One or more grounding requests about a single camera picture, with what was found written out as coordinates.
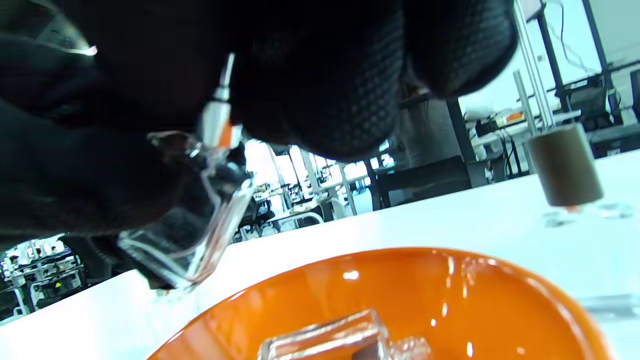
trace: brown cylinder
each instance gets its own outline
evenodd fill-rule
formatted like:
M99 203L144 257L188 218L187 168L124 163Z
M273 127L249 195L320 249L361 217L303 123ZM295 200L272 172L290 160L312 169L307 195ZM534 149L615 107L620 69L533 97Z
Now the brown cylinder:
M557 127L529 140L535 171L551 206L576 206L601 199L602 185L580 124Z

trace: glass perfume bottle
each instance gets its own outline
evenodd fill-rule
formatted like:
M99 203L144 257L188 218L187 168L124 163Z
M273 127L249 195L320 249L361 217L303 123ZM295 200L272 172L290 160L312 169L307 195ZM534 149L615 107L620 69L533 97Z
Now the glass perfume bottle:
M259 360L433 360L424 338L391 341L375 310L266 340Z
M539 265L545 261L541 268L548 273L543 275L576 297L596 320L637 318L640 227L633 204L605 196L580 124L535 136L529 148L547 202L555 208L542 215L543 229L527 245L539 252L530 256L538 257Z

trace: orange bowl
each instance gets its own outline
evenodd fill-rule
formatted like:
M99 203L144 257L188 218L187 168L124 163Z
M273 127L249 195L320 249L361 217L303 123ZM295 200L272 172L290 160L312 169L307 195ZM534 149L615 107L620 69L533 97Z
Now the orange bowl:
M424 337L434 360L613 358L586 312L540 276L480 254L415 248L340 256L260 282L150 359L255 360L268 338L366 309L392 340Z

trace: white tabletop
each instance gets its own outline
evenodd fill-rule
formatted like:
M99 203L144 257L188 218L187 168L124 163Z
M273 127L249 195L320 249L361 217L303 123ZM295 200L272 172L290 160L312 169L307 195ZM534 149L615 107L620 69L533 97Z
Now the white tabletop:
M638 163L640 152L596 162L609 199L640 204ZM540 226L537 219L550 210L537 177L528 176L234 244L211 278L181 302L158 303L145 280L128 272L0 327L0 351L8 359L33 356L64 341L73 343L64 347L66 359L146 359L190 319L247 286L313 261L388 247L491 254L578 298L637 291L639 272L620 261L640 250L631 221L613 232L586 224L569 238L565 230ZM640 359L639 320L602 329L620 359Z

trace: black glove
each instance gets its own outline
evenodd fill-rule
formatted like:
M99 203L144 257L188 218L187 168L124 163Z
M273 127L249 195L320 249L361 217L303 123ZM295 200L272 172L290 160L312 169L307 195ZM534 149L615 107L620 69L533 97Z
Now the black glove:
M233 121L353 161L395 126L400 80L457 97L517 47L511 0L53 2L98 54L0 38L5 245L166 213L188 175L145 135L192 131L231 51Z

